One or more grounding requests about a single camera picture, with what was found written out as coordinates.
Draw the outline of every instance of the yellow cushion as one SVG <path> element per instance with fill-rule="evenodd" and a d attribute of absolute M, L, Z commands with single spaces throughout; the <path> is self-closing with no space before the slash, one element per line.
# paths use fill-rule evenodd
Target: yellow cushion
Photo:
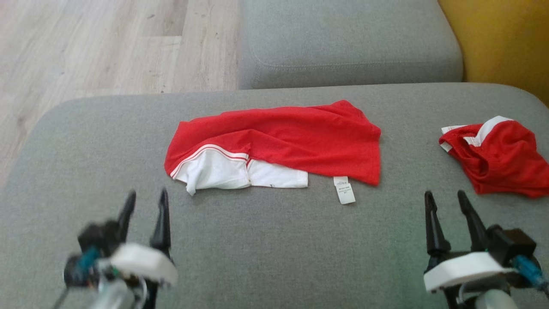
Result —
<path fill-rule="evenodd" d="M 549 5 L 439 0 L 460 43 L 464 80 L 515 86 L 549 106 Z"/>

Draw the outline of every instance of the gray sofa cushion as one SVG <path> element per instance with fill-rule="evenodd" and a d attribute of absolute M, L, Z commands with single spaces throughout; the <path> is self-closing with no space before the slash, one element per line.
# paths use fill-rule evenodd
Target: gray sofa cushion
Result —
<path fill-rule="evenodd" d="M 208 189 L 193 197 L 164 172 L 180 120 L 224 111 L 311 106 L 346 99 L 382 130 L 378 187 L 351 181 L 342 206 L 331 178 L 307 189 Z M 97 97 L 64 103 L 37 124 L 0 196 L 1 308 L 47 308 L 90 220 L 115 216 L 137 191 L 129 241 L 148 243 L 160 190 L 170 195 L 172 256 L 180 283 L 158 308 L 443 308 L 423 286 L 427 266 L 423 194 L 431 189 L 446 237 L 469 248 L 457 190 L 486 225 L 523 228 L 549 269 L 549 200 L 477 196 L 439 145 L 440 128 L 495 115 L 522 122 L 549 157 L 549 111 L 534 96 L 489 84 L 417 84 Z M 71 293 L 65 308 L 87 308 Z M 514 291 L 522 308 L 545 308 Z"/>
<path fill-rule="evenodd" d="M 244 0 L 241 89 L 461 81 L 436 0 Z"/>

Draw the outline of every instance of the white fabric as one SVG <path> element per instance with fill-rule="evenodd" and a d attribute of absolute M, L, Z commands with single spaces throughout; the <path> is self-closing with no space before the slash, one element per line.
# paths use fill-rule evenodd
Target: white fabric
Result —
<path fill-rule="evenodd" d="M 183 160 L 170 173 L 187 183 L 187 192 L 199 189 L 241 189 L 248 186 L 302 188 L 308 186 L 308 173 L 260 160 L 249 160 L 245 153 L 228 152 L 216 145 L 204 145 Z"/>
<path fill-rule="evenodd" d="M 475 137 L 473 136 L 465 136 L 463 139 L 467 142 L 467 144 L 472 145 L 474 147 L 480 147 L 482 145 L 483 141 L 486 139 L 488 134 L 492 131 L 492 129 L 496 126 L 496 124 L 504 121 L 509 121 L 513 119 L 505 118 L 502 116 L 496 116 L 492 119 L 486 121 L 478 131 L 477 135 Z M 445 126 L 444 128 L 441 128 L 442 134 L 446 134 L 449 131 L 457 128 L 461 128 L 464 125 L 451 125 L 451 126 Z M 452 146 L 448 144 L 447 142 L 443 142 L 440 144 L 440 147 L 442 147 L 446 152 L 452 150 Z"/>
<path fill-rule="evenodd" d="M 475 147 L 480 147 L 482 145 L 482 142 L 486 139 L 488 134 L 492 132 L 492 129 L 496 126 L 496 124 L 506 121 L 513 121 L 513 119 L 496 116 L 492 119 L 486 121 L 481 127 L 479 132 L 475 137 L 464 137 L 463 139 L 467 141 L 469 145 L 473 145 Z"/>
<path fill-rule="evenodd" d="M 261 160 L 250 160 L 248 177 L 252 186 L 290 188 L 309 185 L 307 172 Z"/>

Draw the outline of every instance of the couch seam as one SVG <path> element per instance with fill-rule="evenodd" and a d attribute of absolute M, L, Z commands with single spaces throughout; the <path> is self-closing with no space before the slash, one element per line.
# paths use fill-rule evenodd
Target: couch seam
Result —
<path fill-rule="evenodd" d="M 410 64 L 421 64 L 421 63 L 435 63 L 434 61 L 394 61 L 394 62 L 369 62 L 369 63 L 341 63 L 341 64 L 316 64 L 316 65 L 277 65 L 277 64 L 267 64 L 259 59 L 256 55 L 252 46 L 250 46 L 251 55 L 254 57 L 256 62 L 272 70 L 304 70 L 304 69 L 330 69 L 336 67 L 367 67 L 373 64 L 398 64 L 398 63 L 410 63 Z"/>

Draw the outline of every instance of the blue cable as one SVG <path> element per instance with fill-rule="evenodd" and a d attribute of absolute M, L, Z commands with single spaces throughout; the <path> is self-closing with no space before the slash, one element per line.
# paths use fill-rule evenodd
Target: blue cable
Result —
<path fill-rule="evenodd" d="M 72 272 L 72 277 L 76 282 L 86 282 L 89 278 L 89 269 L 93 267 L 93 264 L 98 258 L 101 257 L 99 250 L 92 246 L 86 252 L 82 254 L 76 267 Z"/>
<path fill-rule="evenodd" d="M 545 292 L 549 298 L 549 282 L 543 272 L 529 258 L 519 255 L 514 259 L 513 267 L 536 289 Z"/>

